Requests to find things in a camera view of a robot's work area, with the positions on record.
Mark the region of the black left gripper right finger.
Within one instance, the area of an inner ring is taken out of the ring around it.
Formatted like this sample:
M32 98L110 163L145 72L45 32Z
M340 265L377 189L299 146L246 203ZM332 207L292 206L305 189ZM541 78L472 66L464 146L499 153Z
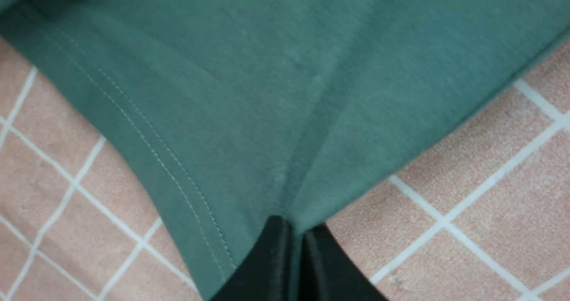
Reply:
M300 272L301 301L387 300L350 260L325 224L304 234Z

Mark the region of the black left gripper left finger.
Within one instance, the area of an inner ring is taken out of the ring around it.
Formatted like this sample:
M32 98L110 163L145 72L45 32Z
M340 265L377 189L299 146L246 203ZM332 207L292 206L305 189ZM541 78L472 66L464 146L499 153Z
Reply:
M212 301L287 301L293 227L271 216L242 264Z

